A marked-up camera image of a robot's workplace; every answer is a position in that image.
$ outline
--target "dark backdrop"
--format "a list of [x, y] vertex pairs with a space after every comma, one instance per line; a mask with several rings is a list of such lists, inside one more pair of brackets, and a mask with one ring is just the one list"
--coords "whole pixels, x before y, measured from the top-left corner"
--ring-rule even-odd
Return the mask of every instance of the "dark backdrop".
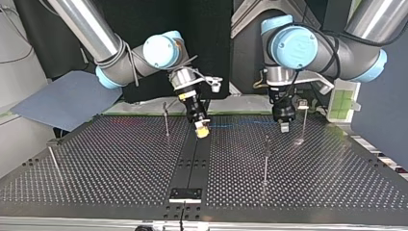
[[[203, 96], [228, 95], [232, 0], [98, 0], [98, 3], [114, 31], [131, 47], [143, 44], [152, 35], [179, 31], [190, 56], [198, 55], [193, 66], [203, 74], [224, 79], [218, 94], [212, 94], [203, 84]], [[164, 71], [140, 80], [138, 88], [130, 84], [123, 93], [130, 103], [174, 95]]]
[[14, 3], [47, 78], [88, 67], [80, 50], [82, 44], [58, 16], [38, 0], [14, 0]]
[[[234, 1], [236, 10], [243, 0]], [[306, 0], [308, 11], [311, 11], [324, 30], [340, 32], [346, 25], [351, 0]], [[245, 94], [265, 94], [265, 89], [255, 90], [252, 85], [259, 81], [259, 71], [264, 68], [263, 47], [261, 41], [261, 23], [265, 19], [282, 15], [277, 10], [261, 13], [250, 22], [233, 40], [233, 69], [231, 82]], [[309, 90], [306, 85], [296, 86], [298, 89]]]

